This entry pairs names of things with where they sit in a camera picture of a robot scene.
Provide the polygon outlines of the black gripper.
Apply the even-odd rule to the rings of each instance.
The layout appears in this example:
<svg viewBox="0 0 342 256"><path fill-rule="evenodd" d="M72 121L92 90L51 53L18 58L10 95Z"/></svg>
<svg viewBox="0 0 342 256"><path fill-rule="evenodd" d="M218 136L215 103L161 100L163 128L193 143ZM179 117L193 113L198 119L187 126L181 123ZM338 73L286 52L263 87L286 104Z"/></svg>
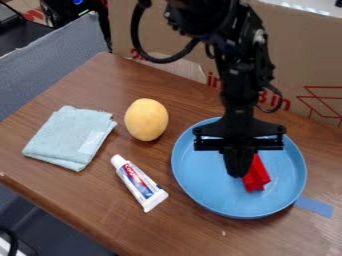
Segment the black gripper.
<svg viewBox="0 0 342 256"><path fill-rule="evenodd" d="M197 151L223 151L227 173L239 178L249 172L258 150L282 150L286 127L254 117L254 108L229 108L223 116L193 128ZM241 153L241 171L238 150Z"/></svg>

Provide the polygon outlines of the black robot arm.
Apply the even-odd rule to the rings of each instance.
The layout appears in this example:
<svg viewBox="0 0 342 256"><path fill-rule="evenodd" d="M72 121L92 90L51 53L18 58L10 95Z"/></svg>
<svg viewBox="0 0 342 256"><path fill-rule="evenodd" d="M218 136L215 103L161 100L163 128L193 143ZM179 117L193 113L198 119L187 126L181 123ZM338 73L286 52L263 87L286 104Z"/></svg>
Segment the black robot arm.
<svg viewBox="0 0 342 256"><path fill-rule="evenodd" d="M194 149L223 155L227 174L247 175L261 150L281 150L286 128L258 120L259 92L272 87L274 65L267 34L251 6L241 0L166 0L167 19L179 33L203 42L222 80L225 114L193 129Z"/></svg>

